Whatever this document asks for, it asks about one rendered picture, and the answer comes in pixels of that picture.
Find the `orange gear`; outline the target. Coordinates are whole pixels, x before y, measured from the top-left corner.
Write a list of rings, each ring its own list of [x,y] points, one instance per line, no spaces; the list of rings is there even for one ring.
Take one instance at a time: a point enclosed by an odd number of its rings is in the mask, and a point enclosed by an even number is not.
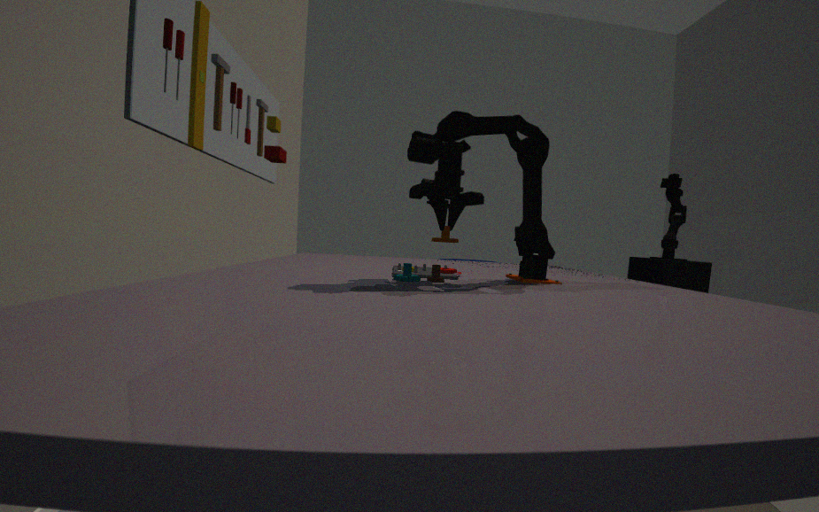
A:
[[[433,242],[458,243],[459,239],[450,238],[450,226],[444,226],[440,237],[432,237]]]

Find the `teal gear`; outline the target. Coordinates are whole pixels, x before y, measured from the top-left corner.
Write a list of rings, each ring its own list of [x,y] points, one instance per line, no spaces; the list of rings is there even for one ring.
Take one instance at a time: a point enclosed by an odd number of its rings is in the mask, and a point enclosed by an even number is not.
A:
[[[419,275],[412,275],[412,263],[404,263],[403,275],[394,275],[393,279],[403,282],[419,282],[421,277]]]

